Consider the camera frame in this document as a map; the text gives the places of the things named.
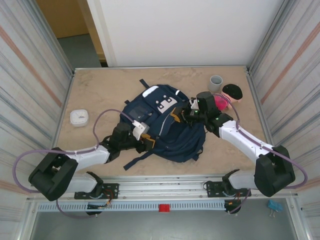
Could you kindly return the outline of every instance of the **white wall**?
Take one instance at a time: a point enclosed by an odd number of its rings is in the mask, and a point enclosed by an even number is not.
[[[283,0],[88,0],[111,67],[247,65]]]

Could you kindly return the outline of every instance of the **orange stripe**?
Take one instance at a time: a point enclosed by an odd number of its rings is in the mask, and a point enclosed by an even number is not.
[[[0,26],[0,36],[6,42],[6,44],[11,48],[11,50],[17,55],[20,61],[25,65],[25,67],[32,73],[35,79],[42,85],[42,87],[46,90],[46,92],[52,97],[55,103],[61,107],[62,103],[58,99],[58,97],[54,94],[54,92],[49,88],[49,86],[45,83],[45,81],[41,78],[36,69],[31,65],[28,59],[23,55],[23,53],[19,50],[17,45],[12,41],[9,35],[5,32],[5,30]]]
[[[320,184],[320,176],[317,176],[309,180],[305,185],[303,185],[302,187],[299,187],[297,190],[298,191],[307,190],[307,189],[319,186],[319,184]]]
[[[7,181],[3,181],[3,180],[0,180],[0,189],[5,189],[5,190],[8,190],[10,192],[15,192],[15,193],[18,193],[18,194],[28,195],[28,193],[26,191],[22,190],[17,185],[12,184],[12,183],[7,182]]]
[[[284,76],[287,74],[289,69],[295,64],[297,59],[304,53],[304,51],[309,47],[309,45],[312,43],[312,41],[316,38],[318,33],[320,32],[320,22],[315,26],[315,28],[312,30],[312,32],[309,34],[309,36],[304,40],[301,47],[298,49],[296,54],[293,56],[291,61],[287,64],[287,66],[282,70],[280,75],[276,78],[274,83],[271,85],[270,89],[266,92],[264,97],[261,99],[261,103],[264,104],[266,99],[269,97],[271,92],[276,88],[276,86],[280,83],[280,81],[284,78]]]

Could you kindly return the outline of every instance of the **gray cup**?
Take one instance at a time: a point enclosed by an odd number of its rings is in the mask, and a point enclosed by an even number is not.
[[[208,84],[209,91],[213,93],[219,92],[222,83],[223,83],[222,77],[218,75],[213,75],[212,77],[210,77],[210,81]]]

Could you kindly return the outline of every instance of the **white patch on backpack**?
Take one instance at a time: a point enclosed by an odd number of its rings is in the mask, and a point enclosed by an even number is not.
[[[172,107],[176,103],[177,101],[174,98],[169,97],[168,99],[165,99],[162,102],[160,102],[160,105],[158,106],[158,110],[163,114],[165,111],[167,111],[170,107]]]

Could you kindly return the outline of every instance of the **marble surface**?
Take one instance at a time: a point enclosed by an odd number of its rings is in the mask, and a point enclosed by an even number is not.
[[[106,109],[122,110],[125,100],[133,100],[145,88],[139,82],[144,79],[149,85],[169,84],[188,97],[207,91],[212,75],[220,75],[223,85],[233,83],[241,87],[243,100],[235,104],[240,115],[240,125],[261,140],[265,140],[253,97],[242,66],[143,68],[143,69],[78,69],[76,70],[70,97],[66,106],[57,146],[63,150],[79,150],[95,144],[92,133],[98,115]],[[86,109],[89,123],[85,127],[73,127],[70,113]],[[232,110],[225,111],[236,118]],[[96,133],[100,140],[112,133],[119,122],[119,114],[107,112],[99,120]],[[233,169],[253,170],[254,164],[230,143],[207,133],[203,154],[198,161],[176,163],[156,155],[139,161],[128,171],[123,166],[140,154],[134,149],[122,151],[114,161],[95,165],[92,171],[100,177],[106,176],[149,176],[149,175],[192,175],[225,174]]]

